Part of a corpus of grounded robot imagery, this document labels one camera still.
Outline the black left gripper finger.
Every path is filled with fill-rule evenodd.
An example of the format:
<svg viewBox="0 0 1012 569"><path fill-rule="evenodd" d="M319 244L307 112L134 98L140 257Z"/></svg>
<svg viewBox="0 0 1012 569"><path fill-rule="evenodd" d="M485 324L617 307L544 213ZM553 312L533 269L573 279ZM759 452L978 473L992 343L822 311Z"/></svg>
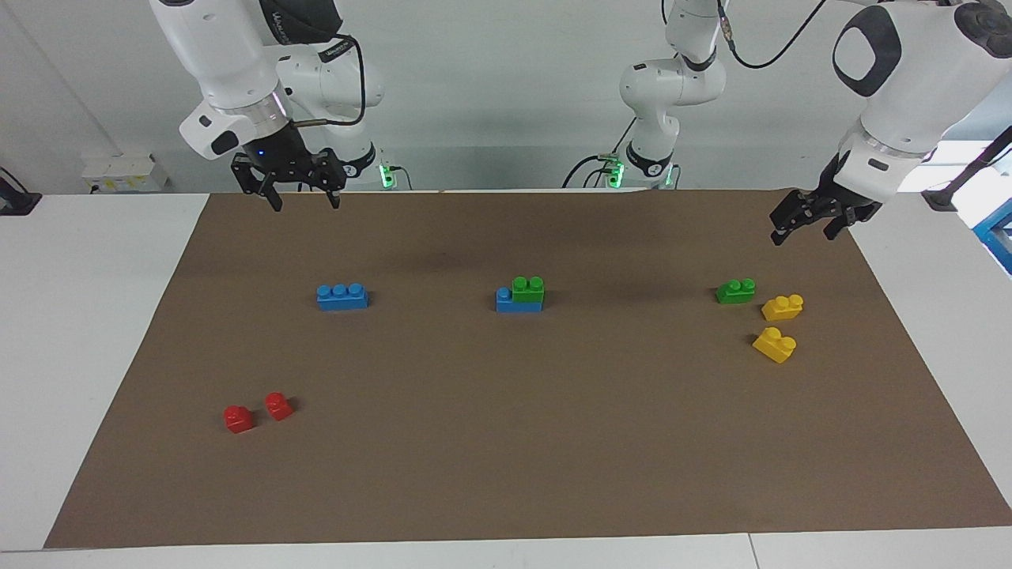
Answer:
<svg viewBox="0 0 1012 569"><path fill-rule="evenodd" d="M819 197L814 192L789 190L782 201L771 212L771 241L781 246L794 231L816 222L816 205Z"/></svg>
<svg viewBox="0 0 1012 569"><path fill-rule="evenodd" d="M881 207L881 202L863 205L838 204L838 208L834 210L832 220L824 227L825 238L835 240L842 231L853 226L853 224L870 220Z"/></svg>

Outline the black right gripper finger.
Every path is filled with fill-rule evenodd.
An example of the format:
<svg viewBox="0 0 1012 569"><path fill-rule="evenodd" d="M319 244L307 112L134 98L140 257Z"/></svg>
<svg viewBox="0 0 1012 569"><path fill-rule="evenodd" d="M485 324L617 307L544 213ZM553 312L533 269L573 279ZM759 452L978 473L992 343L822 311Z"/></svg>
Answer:
<svg viewBox="0 0 1012 569"><path fill-rule="evenodd" d="M281 212L281 197L275 190L276 172L257 165L247 154L232 156L232 175L243 194L264 198L275 212Z"/></svg>
<svg viewBox="0 0 1012 569"><path fill-rule="evenodd" d="M315 186L325 192L333 209L339 209L346 184L344 164L332 149L322 149L315 155Z"/></svg>

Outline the blue three-stud toy brick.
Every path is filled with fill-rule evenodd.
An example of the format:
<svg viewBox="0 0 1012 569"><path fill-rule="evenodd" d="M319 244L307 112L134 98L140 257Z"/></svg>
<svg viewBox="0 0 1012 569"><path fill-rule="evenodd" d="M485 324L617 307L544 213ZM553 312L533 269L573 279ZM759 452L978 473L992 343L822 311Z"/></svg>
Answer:
<svg viewBox="0 0 1012 569"><path fill-rule="evenodd" d="M501 287L496 290L495 311L499 314L523 314L542 312L543 302L519 302L515 301L509 287Z"/></svg>
<svg viewBox="0 0 1012 569"><path fill-rule="evenodd" d="M323 312L343 312L368 307L368 290L360 282L352 284L320 284L315 301Z"/></svg>

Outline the yellow two-stud toy brick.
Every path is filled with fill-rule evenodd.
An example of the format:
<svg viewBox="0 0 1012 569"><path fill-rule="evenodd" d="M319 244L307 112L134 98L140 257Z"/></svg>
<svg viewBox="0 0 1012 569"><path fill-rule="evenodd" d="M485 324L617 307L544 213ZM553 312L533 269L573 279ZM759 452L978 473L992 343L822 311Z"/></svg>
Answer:
<svg viewBox="0 0 1012 569"><path fill-rule="evenodd" d="M798 342L793 337L784 335L774 326L764 328L752 343L752 347L777 364L785 363L794 353L796 346Z"/></svg>
<svg viewBox="0 0 1012 569"><path fill-rule="evenodd" d="M805 307L805 300L799 294L790 296L774 296L761 308L761 313L767 322L780 322L795 319Z"/></svg>

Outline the black slanted stand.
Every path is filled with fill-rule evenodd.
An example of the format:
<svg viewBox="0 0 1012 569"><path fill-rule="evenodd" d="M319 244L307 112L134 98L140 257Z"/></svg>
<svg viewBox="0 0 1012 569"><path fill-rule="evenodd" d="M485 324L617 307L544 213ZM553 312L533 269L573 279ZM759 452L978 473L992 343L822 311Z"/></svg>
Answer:
<svg viewBox="0 0 1012 569"><path fill-rule="evenodd" d="M954 195L969 182L973 176L987 167L998 164L1002 158L1005 158L1009 154L1012 154L1012 125L1006 127L994 141L991 141L984 148L980 155L972 159L969 164L961 170L961 173L958 173L957 176L951 179L943 190L925 190L921 192L921 197L933 210L939 210L939 212L957 212L957 207L952 204Z"/></svg>

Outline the white box with labels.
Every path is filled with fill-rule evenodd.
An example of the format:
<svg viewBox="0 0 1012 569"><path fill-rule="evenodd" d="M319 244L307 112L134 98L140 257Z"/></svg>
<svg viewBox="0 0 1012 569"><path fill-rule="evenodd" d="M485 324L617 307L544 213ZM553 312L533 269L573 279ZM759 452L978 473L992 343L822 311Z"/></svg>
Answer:
<svg viewBox="0 0 1012 569"><path fill-rule="evenodd" d="M91 194L149 194L170 187L166 170L151 154L87 160L81 180Z"/></svg>

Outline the black table clamp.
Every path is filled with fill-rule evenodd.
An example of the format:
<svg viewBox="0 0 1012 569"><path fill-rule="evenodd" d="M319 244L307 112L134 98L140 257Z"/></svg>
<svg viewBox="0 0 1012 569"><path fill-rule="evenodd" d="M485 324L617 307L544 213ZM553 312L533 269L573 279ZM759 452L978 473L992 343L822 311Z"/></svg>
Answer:
<svg viewBox="0 0 1012 569"><path fill-rule="evenodd" d="M0 217L28 216L41 198L40 192L26 190L16 176L0 166Z"/></svg>

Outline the brown paper mat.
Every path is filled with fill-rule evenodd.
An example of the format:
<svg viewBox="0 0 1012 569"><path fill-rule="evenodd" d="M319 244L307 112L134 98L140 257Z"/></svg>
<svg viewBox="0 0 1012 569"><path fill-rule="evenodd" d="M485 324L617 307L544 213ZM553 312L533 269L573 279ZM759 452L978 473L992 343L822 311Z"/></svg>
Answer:
<svg viewBox="0 0 1012 569"><path fill-rule="evenodd" d="M46 546L1012 525L853 238L773 245L781 198L214 195ZM542 312L496 313L517 275Z"/></svg>

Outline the blue frame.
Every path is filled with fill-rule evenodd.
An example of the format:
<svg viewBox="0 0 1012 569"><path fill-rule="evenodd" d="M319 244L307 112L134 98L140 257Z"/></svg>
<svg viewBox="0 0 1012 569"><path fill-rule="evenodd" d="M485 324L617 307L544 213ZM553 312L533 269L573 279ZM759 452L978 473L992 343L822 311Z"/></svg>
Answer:
<svg viewBox="0 0 1012 569"><path fill-rule="evenodd" d="M972 233L1012 278L1012 198L980 220L972 227Z"/></svg>

